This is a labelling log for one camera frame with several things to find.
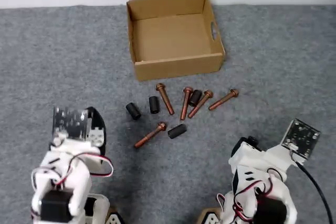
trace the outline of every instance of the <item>copper bolt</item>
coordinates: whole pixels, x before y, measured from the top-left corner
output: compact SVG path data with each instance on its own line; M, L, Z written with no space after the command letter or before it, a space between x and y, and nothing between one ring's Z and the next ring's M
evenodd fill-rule
M156 129L150 133L148 133L142 140L138 141L134 147L135 148L139 148L142 145L144 145L144 143L146 143L149 139L155 137L160 131L165 131L167 128L167 125L164 122L160 122L158 123Z
M203 106L203 104L209 99L213 97L213 92L211 90L207 90L204 92L204 96L202 97L202 99L198 102L198 104L196 105L196 107L194 107L194 109L189 113L188 117L192 118L196 112Z
M167 95L167 93L166 93L166 91L165 91L164 88L165 88L165 85L163 83L158 83L156 85L156 90L158 90L158 92L160 92L162 100L164 101L164 104L166 104L166 107L167 107L167 110L168 110L169 114L173 115L175 112L173 110L172 105L170 104L168 95Z
M232 97L237 97L238 95L239 95L239 91L237 89L231 89L229 94L227 94L222 99L220 99L217 102L215 102L214 104L212 104L209 107L209 110L214 110L215 108L217 108L218 106L220 106L224 102L230 100Z
M184 95L184 100L183 100L183 105L182 105L181 116L180 116L181 120L184 120L185 117L187 116L188 100L189 100L190 94L193 92L193 88L185 87L183 92L185 93L185 95Z

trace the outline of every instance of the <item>box handle hole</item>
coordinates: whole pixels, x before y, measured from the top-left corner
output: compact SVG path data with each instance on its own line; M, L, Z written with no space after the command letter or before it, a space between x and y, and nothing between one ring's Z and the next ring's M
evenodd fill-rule
M215 40L217 38L217 29L216 29L215 22L211 21L210 29L211 29L212 40Z

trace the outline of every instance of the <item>black rubber cylinder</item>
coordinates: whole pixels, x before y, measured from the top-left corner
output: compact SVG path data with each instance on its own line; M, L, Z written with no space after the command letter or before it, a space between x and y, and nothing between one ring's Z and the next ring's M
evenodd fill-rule
M180 124L168 131L168 136L173 139L187 131L185 124Z
M195 89L191 97L189 98L188 104L192 107L195 107L200 101L202 96L201 90Z
M133 102L130 102L129 104L127 104L126 109L134 120L137 120L141 117L140 111L138 110L137 106L135 106Z
M156 96L149 97L149 108L152 114L157 114L160 111L159 99Z

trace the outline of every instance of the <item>cardboard box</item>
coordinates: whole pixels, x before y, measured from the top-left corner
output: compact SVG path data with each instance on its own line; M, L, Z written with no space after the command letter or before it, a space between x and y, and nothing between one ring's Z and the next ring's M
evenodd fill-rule
M221 68L225 51L209 0L130 0L127 9L138 80Z

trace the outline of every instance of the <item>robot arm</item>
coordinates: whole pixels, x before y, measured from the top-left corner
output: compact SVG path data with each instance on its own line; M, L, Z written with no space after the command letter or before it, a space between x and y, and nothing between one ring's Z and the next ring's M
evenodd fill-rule
M265 152L255 138L242 137L229 159L234 174L232 191L217 195L222 208L220 222L294 224L297 211L284 183L286 171L309 158L319 135L294 119L281 143Z
M104 223L109 202L90 195L91 175L109 177L111 161L104 156L106 128L100 114L86 110L54 108L53 140L40 166L32 172L35 194L31 201L35 224L86 222L85 206L94 197L91 223ZM103 162L111 170L104 172Z

